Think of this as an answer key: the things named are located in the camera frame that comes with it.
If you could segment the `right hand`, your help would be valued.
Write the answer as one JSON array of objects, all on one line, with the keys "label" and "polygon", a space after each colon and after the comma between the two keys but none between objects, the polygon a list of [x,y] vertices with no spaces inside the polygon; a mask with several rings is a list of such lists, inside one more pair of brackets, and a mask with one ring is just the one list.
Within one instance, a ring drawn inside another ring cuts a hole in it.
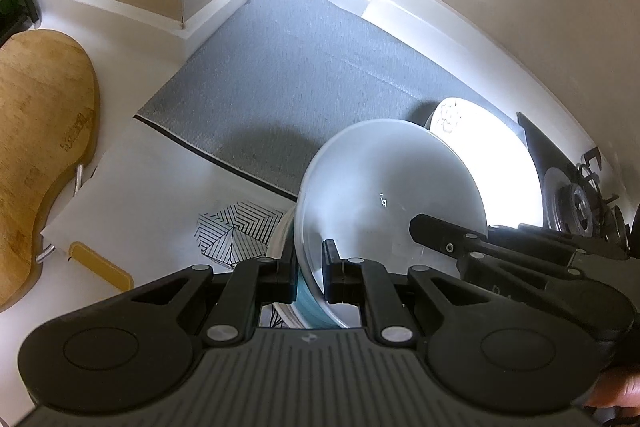
[{"label": "right hand", "polygon": [[623,407],[638,410],[640,376],[638,372],[611,371],[600,375],[587,399],[590,407]]}]

